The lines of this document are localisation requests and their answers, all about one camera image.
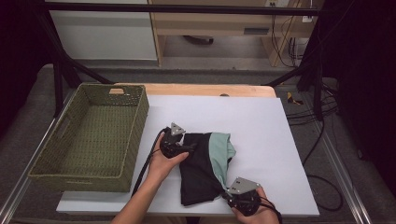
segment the black metal pole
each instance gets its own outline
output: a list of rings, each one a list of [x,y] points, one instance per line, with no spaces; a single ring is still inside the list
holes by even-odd
[[[245,14],[245,15],[284,15],[321,16],[336,11],[323,11],[316,8],[296,7],[229,7],[191,5],[147,5],[147,4],[98,4],[98,3],[38,3],[46,10],[61,11],[109,11],[109,12],[162,12],[162,13],[205,13],[205,14]]]

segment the white table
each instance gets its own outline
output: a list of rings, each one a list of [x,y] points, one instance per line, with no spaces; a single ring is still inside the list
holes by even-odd
[[[149,112],[134,170],[133,184],[158,131],[171,122],[188,133],[230,133],[236,155],[227,185],[238,177],[261,183],[284,217],[318,216],[282,104],[277,98],[149,95]],[[231,216],[227,203],[184,207],[180,204],[180,173],[176,167],[163,181],[148,214],[164,216]],[[131,193],[64,193],[57,211],[68,214],[115,215]]]

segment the green wicker basket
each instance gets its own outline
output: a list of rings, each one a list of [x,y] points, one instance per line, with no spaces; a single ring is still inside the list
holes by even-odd
[[[81,84],[28,176],[54,190],[128,192],[148,112],[144,86]]]

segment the fingers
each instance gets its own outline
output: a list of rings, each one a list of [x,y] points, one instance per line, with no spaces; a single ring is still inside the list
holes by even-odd
[[[177,164],[181,163],[182,161],[186,160],[186,158],[188,156],[189,156],[188,152],[183,152],[169,160],[173,163],[173,165],[177,165]]]
[[[160,143],[161,143],[161,140],[163,140],[163,136],[164,136],[164,133],[161,133],[160,136],[158,137],[157,142],[155,143],[155,148],[160,148]]]

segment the hand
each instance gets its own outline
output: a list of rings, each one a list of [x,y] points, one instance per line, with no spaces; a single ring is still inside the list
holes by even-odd
[[[257,188],[256,191],[260,197],[267,198],[264,189],[262,187]],[[262,203],[269,204],[265,200],[262,200]],[[255,224],[255,223],[278,224],[279,223],[276,214],[272,210],[264,206],[260,206],[257,212],[250,217],[245,217],[241,212],[239,212],[234,207],[232,207],[231,210],[233,210],[236,219],[238,219],[240,222],[245,224]]]
[[[155,144],[154,153],[148,167],[148,178],[153,178],[160,183],[165,180],[172,168],[184,161],[189,156],[188,152],[184,152],[175,156],[174,158],[166,158],[160,150],[160,143],[162,139],[163,133],[160,135],[157,143]]]

